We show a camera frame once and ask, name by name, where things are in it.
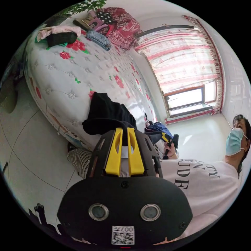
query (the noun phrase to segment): qr code sticker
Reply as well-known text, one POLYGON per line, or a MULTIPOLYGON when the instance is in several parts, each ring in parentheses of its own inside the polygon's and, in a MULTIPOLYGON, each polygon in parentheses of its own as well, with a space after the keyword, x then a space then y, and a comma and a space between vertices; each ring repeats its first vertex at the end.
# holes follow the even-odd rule
POLYGON ((134 227, 112 226, 113 245, 134 245, 134 227))

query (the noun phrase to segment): pink striped curtain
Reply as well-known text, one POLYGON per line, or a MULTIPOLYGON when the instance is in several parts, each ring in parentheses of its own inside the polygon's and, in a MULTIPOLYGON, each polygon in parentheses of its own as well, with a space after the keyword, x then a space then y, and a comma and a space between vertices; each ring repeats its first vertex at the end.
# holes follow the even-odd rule
POLYGON ((141 38, 135 50, 146 56, 164 93, 217 80, 215 113, 221 111, 223 74, 217 50, 198 20, 183 16, 193 30, 170 29, 141 38))

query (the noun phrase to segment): bed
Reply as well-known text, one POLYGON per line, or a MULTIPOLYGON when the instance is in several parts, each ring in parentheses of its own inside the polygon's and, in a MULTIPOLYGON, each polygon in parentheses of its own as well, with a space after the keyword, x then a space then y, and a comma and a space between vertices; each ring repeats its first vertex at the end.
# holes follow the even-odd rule
MULTIPOLYGON (((74 26, 71 18, 61 25, 74 26)), ((26 45, 24 75, 33 99, 59 135, 76 147, 94 149, 100 135, 89 135, 82 127, 94 92, 123 103, 142 132, 145 113, 157 121, 149 89, 127 51, 112 45, 107 52, 86 39, 84 30, 74 44, 47 48, 35 43, 40 28, 26 45)))

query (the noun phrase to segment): surgical mask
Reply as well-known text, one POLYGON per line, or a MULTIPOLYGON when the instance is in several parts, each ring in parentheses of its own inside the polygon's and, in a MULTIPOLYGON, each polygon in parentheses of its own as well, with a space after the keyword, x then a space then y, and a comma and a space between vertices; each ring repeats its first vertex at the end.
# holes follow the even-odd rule
POLYGON ((241 150, 244 150, 244 148, 241 148, 241 140, 243 136, 245 135, 241 128, 233 128, 231 130, 226 141, 226 155, 227 156, 237 154, 241 150))

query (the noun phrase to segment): bracelet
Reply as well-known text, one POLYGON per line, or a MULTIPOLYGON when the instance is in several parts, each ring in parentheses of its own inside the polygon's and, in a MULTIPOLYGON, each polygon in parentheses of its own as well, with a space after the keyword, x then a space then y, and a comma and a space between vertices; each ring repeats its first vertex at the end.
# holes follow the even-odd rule
POLYGON ((176 153, 175 153, 175 154, 173 154, 172 156, 170 156, 169 158, 172 158, 174 155, 176 155, 176 153))

